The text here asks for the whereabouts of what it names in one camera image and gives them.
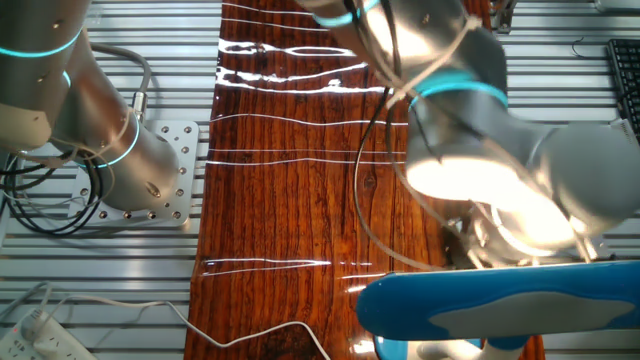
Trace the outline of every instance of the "metal mounting plate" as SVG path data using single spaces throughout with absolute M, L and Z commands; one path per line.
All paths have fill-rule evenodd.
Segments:
M 184 174 L 178 175 L 171 197 L 157 208 L 130 213 L 101 203 L 87 226 L 94 228 L 180 227 L 189 219 L 198 146 L 198 124 L 182 120 L 158 120 L 146 121 L 145 126 L 171 144 L 178 156 L 179 168 L 186 170 Z M 86 201 L 88 195 L 83 195 L 86 193 L 83 190 L 89 187 L 89 176 L 78 169 L 72 197 L 84 197 Z M 82 209 L 83 205 L 74 201 L 69 206 L 69 215 L 76 214 Z

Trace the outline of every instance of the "robotic arm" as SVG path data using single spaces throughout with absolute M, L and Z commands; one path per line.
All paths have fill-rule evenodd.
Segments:
M 383 2 L 298 0 L 396 95 L 413 93 L 410 185 L 477 203 L 464 245 L 485 264 L 554 263 L 573 246 L 590 262 L 589 238 L 640 208 L 636 139 L 611 125 L 514 117 L 504 51 L 490 32 L 466 32 L 459 0 L 386 1 L 395 28 Z M 637 271 L 616 262 L 390 275 L 361 293 L 357 312 L 383 360 L 517 359 L 531 335 L 640 325 Z
M 100 70 L 83 30 L 89 4 L 0 1 L 0 148 L 15 153 L 51 139 L 63 152 L 100 153 L 104 188 L 117 183 L 106 204 L 127 212 L 157 207 L 172 195 L 176 153 Z
M 465 33 L 471 19 L 459 0 L 389 1 L 401 63 L 395 81 L 389 75 L 392 35 L 380 1 L 362 8 L 342 0 L 298 2 L 373 64 L 383 81 L 396 88 L 416 83 L 411 90 L 428 102 L 412 103 L 409 183 L 428 196 L 489 204 L 475 230 L 503 239 L 515 250 L 509 256 L 514 262 L 551 256 L 640 208 L 635 139 L 611 126 L 555 127 L 511 115 L 504 50 L 485 29 Z M 359 34 L 358 22 L 369 32 Z M 414 80 L 435 63 L 442 65 Z

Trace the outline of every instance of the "cable bundle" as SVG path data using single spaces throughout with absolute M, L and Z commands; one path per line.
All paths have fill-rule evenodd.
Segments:
M 74 154 L 74 152 L 68 152 L 60 156 L 60 158 L 69 159 L 72 154 Z M 25 169 L 19 169 L 17 160 L 18 159 L 14 155 L 9 155 L 9 157 L 7 158 L 7 167 L 5 170 L 2 170 L 0 172 L 0 175 L 4 176 L 2 184 L 0 185 L 0 189 L 5 192 L 6 196 L 4 201 L 6 202 L 7 207 L 9 208 L 9 211 L 11 212 L 13 217 L 27 229 L 50 236 L 72 235 L 78 230 L 82 229 L 98 210 L 100 200 L 103 197 L 104 184 L 102 181 L 102 177 L 98 172 L 97 162 L 95 161 L 95 159 L 86 156 L 84 165 L 87 168 L 87 174 L 89 174 L 89 182 L 91 184 L 88 204 L 78 214 L 72 216 L 70 218 L 71 221 L 68 224 L 55 229 L 43 228 L 33 220 L 32 213 L 28 213 L 27 211 L 25 211 L 23 204 L 31 206 L 38 213 L 42 214 L 42 212 L 37 210 L 35 205 L 30 200 L 25 203 L 23 198 L 26 198 L 26 196 L 22 192 L 43 183 L 45 180 L 50 178 L 51 175 L 53 175 L 56 169 L 49 169 L 38 179 L 23 185 L 19 184 L 18 182 L 17 178 L 19 176 L 33 173 L 37 170 L 43 169 L 45 166 L 36 165 Z

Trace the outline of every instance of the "white cable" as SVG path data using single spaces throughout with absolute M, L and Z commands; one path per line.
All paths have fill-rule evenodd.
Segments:
M 391 107 L 395 103 L 397 103 L 402 98 L 404 98 L 409 91 L 415 88 L 424 79 L 428 78 L 429 76 L 431 76 L 431 74 L 433 74 L 443 65 L 445 65 L 447 61 L 451 59 L 451 57 L 456 52 L 460 44 L 462 44 L 462 41 L 464 40 L 465 36 L 467 36 L 467 34 L 470 31 L 473 31 L 480 27 L 482 27 L 482 20 L 480 20 L 478 17 L 473 15 L 467 17 L 466 24 L 464 25 L 464 27 L 462 28 L 458 36 L 455 38 L 455 40 L 451 43 L 451 45 L 449 45 L 447 50 L 445 50 L 445 52 L 442 53 L 442 55 L 438 58 L 438 60 L 434 61 L 428 68 L 426 68 L 422 73 L 420 73 L 420 75 L 416 76 L 411 81 L 406 83 L 402 87 L 402 89 L 398 89 L 396 93 L 393 95 L 393 97 L 391 97 L 391 99 L 389 99 L 389 101 L 387 102 L 387 110 L 391 109 Z
M 309 325 L 307 325 L 307 324 L 305 324 L 303 322 L 300 322 L 300 321 L 291 321 L 291 322 L 288 322 L 288 323 L 284 323 L 284 324 L 272 327 L 270 329 L 267 329 L 265 331 L 259 332 L 257 334 L 248 335 L 248 336 L 241 337 L 241 338 L 238 338 L 236 340 L 233 340 L 231 342 L 228 342 L 226 344 L 222 344 L 222 343 L 219 343 L 219 342 L 215 341 L 214 339 L 212 339 L 209 335 L 204 333 L 202 330 L 198 329 L 195 325 L 191 324 L 189 322 L 189 320 L 187 320 L 187 318 L 180 312 L 180 310 L 178 310 L 178 308 L 176 308 L 176 306 L 173 305 L 169 301 L 152 301 L 152 302 L 147 302 L 147 303 L 133 304 L 133 303 L 124 303 L 124 302 L 120 302 L 120 301 L 115 301 L 115 300 L 111 300 L 111 299 L 105 299 L 105 298 L 98 297 L 98 296 L 89 296 L 89 295 L 72 295 L 72 296 L 66 297 L 62 301 L 60 301 L 58 303 L 58 305 L 56 305 L 56 307 L 53 309 L 53 311 L 51 311 L 51 313 L 49 313 L 49 316 L 47 316 L 47 318 L 44 320 L 44 322 L 35 329 L 34 337 L 33 337 L 34 339 L 37 339 L 38 333 L 44 328 L 44 326 L 47 324 L 47 322 L 49 322 L 49 320 L 51 320 L 51 318 L 53 317 L 53 314 L 55 314 L 60 309 L 60 307 L 65 302 L 67 302 L 68 300 L 89 300 L 89 301 L 96 301 L 96 302 L 100 302 L 100 303 L 104 303 L 104 304 L 108 304 L 108 305 L 131 308 L 131 309 L 145 309 L 145 308 L 152 307 L 152 306 L 166 305 L 166 306 L 170 307 L 176 313 L 176 315 L 178 315 L 180 320 L 189 329 L 193 330 L 198 335 L 202 336 L 205 340 L 207 340 L 211 344 L 213 344 L 213 345 L 215 345 L 215 346 L 217 346 L 217 347 L 219 347 L 221 349 L 226 349 L 226 348 L 231 347 L 231 346 L 233 346 L 233 345 L 235 345 L 235 344 L 237 344 L 239 342 L 243 342 L 243 341 L 250 340 L 250 339 L 253 339 L 253 338 L 256 338 L 256 337 L 260 337 L 262 335 L 268 334 L 268 333 L 273 332 L 275 330 L 282 329 L 284 327 L 293 326 L 293 325 L 299 325 L 299 326 L 304 327 L 309 332 L 309 335 L 311 336 L 311 339 L 316 344 L 316 346 L 318 347 L 318 350 L 320 350 L 320 353 L 325 358 L 325 360 L 331 360 L 331 358 L 329 357 L 327 352 L 324 350 L 324 348 L 320 344 L 320 341 L 318 340 L 316 335 L 313 333 L 313 330 L 311 330 Z

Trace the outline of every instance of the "polished wood surface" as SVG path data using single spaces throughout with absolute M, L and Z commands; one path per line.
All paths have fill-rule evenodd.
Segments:
M 391 271 L 416 271 L 369 241 L 351 200 L 355 151 L 383 88 L 291 0 L 227 1 L 219 53 L 190 320 L 220 342 L 302 321 L 332 359 L 376 359 L 358 293 Z M 398 161 L 406 121 L 405 106 L 392 130 Z M 443 231 L 396 179 L 383 128 L 358 177 L 367 221 L 395 251 L 443 266 Z M 447 217 L 466 206 L 433 205 Z M 293 326 L 228 349 L 189 332 L 185 359 L 320 354 Z

